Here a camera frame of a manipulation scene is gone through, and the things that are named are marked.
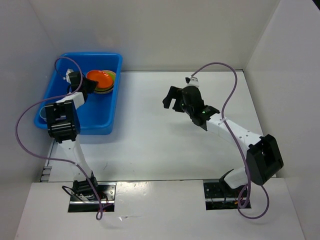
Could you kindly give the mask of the tan woven wicker tray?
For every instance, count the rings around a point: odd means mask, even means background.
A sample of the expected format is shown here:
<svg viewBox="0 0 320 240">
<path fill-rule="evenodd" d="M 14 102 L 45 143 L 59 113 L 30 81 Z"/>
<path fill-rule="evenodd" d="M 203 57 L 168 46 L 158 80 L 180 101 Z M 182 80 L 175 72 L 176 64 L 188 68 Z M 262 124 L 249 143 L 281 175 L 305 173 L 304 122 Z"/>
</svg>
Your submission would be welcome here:
<svg viewBox="0 0 320 240">
<path fill-rule="evenodd" d="M 100 94 L 100 95 L 105 95 L 105 94 L 109 94 L 113 91 L 114 87 L 111 88 L 96 88 L 93 92 L 95 94 Z"/>
</svg>

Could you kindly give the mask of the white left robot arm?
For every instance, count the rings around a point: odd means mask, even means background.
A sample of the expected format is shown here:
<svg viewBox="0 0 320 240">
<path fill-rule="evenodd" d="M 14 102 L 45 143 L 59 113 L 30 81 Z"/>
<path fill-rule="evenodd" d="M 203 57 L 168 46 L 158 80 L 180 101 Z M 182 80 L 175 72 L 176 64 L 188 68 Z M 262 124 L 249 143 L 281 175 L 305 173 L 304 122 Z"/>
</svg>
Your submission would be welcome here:
<svg viewBox="0 0 320 240">
<path fill-rule="evenodd" d="M 77 109 L 85 104 L 97 83 L 72 69 L 66 71 L 65 80 L 69 83 L 68 95 L 44 107 L 47 130 L 49 136 L 60 144 L 67 159 L 75 163 L 69 195 L 80 201 L 91 201 L 99 196 L 100 188 L 80 146 L 81 126 Z"/>
</svg>

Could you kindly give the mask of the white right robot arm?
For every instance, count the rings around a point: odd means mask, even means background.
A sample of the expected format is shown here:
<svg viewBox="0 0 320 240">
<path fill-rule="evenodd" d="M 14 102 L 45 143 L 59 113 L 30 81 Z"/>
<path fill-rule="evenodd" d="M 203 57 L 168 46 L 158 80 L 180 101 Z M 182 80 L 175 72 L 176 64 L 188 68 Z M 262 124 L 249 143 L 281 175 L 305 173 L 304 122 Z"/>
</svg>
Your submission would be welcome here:
<svg viewBox="0 0 320 240">
<path fill-rule="evenodd" d="M 164 108 L 169 108 L 172 100 L 175 100 L 174 111 L 186 113 L 196 126 L 242 151 L 245 166 L 232 169 L 221 177 L 219 191 L 223 196 L 231 196 L 237 188 L 250 182 L 262 186 L 284 166 L 278 143 L 272 135 L 258 135 L 224 118 L 218 109 L 204 103 L 197 87 L 171 86 L 162 101 Z"/>
</svg>

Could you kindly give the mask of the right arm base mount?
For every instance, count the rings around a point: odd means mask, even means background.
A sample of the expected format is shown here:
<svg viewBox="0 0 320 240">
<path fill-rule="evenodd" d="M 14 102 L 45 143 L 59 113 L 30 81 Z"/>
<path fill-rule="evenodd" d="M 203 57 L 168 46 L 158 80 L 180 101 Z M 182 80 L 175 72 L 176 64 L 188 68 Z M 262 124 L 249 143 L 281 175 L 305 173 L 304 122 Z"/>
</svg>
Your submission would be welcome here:
<svg viewBox="0 0 320 240">
<path fill-rule="evenodd" d="M 218 179 L 204 180 L 203 190 L 206 210 L 233 210 L 238 208 L 239 193 L 244 186 L 232 189 Z"/>
</svg>

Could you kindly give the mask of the blue plastic cup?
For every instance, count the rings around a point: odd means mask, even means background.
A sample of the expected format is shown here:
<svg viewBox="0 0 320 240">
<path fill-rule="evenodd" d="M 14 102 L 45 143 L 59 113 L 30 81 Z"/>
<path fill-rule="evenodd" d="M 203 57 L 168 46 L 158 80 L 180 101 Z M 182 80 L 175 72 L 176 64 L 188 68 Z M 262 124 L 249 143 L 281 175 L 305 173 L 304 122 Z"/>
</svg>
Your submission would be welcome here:
<svg viewBox="0 0 320 240">
<path fill-rule="evenodd" d="M 39 116 L 41 119 L 43 119 L 45 122 L 47 121 L 47 115 L 46 115 L 46 107 L 42 107 L 40 112 L 39 112 Z"/>
</svg>

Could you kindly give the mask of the orange plastic plate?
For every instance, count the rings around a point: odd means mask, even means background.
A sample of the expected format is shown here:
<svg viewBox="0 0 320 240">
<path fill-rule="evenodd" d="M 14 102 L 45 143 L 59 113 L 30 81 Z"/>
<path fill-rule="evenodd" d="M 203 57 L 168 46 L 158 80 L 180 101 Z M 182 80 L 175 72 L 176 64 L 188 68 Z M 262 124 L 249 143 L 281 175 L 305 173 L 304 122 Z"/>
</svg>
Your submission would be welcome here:
<svg viewBox="0 0 320 240">
<path fill-rule="evenodd" d="M 114 85 L 113 76 L 105 70 L 91 70 L 86 74 L 86 78 L 97 82 L 97 87 L 107 89 Z"/>
</svg>

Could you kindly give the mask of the green plastic plate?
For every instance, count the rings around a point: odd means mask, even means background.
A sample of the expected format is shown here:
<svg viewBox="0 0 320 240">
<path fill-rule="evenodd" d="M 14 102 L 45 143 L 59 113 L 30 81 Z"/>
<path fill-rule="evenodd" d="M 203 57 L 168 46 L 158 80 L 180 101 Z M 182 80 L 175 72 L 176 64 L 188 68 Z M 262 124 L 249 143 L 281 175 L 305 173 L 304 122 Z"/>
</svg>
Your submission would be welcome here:
<svg viewBox="0 0 320 240">
<path fill-rule="evenodd" d="M 115 84 L 116 74 L 113 71 L 98 70 L 96 72 L 96 77 L 97 77 L 96 88 L 109 89 L 109 88 L 112 88 Z"/>
</svg>

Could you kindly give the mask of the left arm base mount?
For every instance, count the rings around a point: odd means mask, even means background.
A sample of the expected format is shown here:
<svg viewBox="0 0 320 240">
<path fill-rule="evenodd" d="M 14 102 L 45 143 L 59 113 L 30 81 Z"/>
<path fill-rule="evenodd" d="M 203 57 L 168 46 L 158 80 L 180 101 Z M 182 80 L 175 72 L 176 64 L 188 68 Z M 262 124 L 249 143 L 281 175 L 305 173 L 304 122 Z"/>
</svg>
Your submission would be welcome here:
<svg viewBox="0 0 320 240">
<path fill-rule="evenodd" d="M 115 209 L 116 199 L 116 182 L 99 182 L 97 193 L 101 200 L 103 212 L 113 212 Z M 69 198 L 68 212 L 69 213 L 93 213 L 97 212 L 99 202 L 94 194 L 84 196 L 83 194 L 76 194 L 70 187 L 64 188 Z"/>
</svg>

